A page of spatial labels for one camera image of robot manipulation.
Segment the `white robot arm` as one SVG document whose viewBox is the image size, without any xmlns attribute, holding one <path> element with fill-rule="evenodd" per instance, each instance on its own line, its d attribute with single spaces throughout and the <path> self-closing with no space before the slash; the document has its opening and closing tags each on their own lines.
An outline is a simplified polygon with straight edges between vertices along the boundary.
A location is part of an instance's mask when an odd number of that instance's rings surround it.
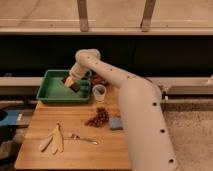
<svg viewBox="0 0 213 171">
<path fill-rule="evenodd" d="M 67 86 L 92 70 L 118 88 L 118 108 L 132 171 L 180 171 L 161 108 L 162 93 L 150 80 L 105 63 L 97 49 L 75 53 Z"/>
</svg>

